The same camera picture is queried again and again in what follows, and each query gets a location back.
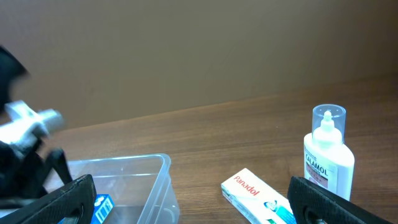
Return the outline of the blue medicine box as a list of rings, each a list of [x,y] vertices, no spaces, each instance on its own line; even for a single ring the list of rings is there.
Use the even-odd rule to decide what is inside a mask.
[[[104,224],[113,208],[114,202],[109,194],[98,194],[90,224]]]

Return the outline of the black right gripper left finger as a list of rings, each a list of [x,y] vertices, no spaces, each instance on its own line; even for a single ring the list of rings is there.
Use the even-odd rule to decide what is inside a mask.
[[[29,200],[1,217],[1,223],[90,223],[95,200],[93,177],[85,174],[39,199]]]

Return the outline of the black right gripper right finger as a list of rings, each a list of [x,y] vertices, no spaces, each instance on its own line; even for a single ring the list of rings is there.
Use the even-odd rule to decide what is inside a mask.
[[[291,177],[287,198],[299,224],[391,224],[303,177]]]

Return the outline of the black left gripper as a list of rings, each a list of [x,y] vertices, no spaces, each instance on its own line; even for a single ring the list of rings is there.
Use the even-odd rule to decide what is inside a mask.
[[[1,208],[21,208],[47,194],[44,183],[35,176],[37,169],[43,165],[37,154],[41,145],[42,141],[36,140],[30,146],[15,149],[1,143]],[[50,151],[46,163],[64,184],[73,180],[63,149]]]

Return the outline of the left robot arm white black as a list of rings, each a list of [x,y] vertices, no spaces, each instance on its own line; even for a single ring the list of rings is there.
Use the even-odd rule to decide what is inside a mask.
[[[11,86],[26,76],[27,69],[1,47],[1,112],[10,121],[1,125],[1,209],[22,208],[47,195],[44,183],[54,170],[61,181],[72,181],[63,149],[52,149],[46,158],[38,155],[43,138],[63,125],[53,109],[34,111],[23,101],[11,100]]]

